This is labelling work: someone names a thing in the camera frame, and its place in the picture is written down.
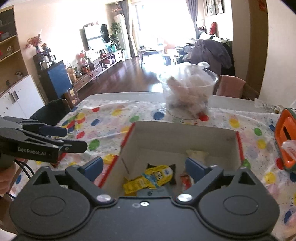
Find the person left hand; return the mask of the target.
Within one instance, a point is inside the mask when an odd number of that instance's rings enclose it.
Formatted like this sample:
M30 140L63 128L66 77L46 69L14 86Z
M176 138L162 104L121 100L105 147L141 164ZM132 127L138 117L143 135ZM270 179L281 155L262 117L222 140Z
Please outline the person left hand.
M19 166L13 163L9 168L2 169L0 173L0 195L3 197L7 192L10 192L11 186L14 185L14 176L18 170ZM16 194L16 189L12 188L12 194Z

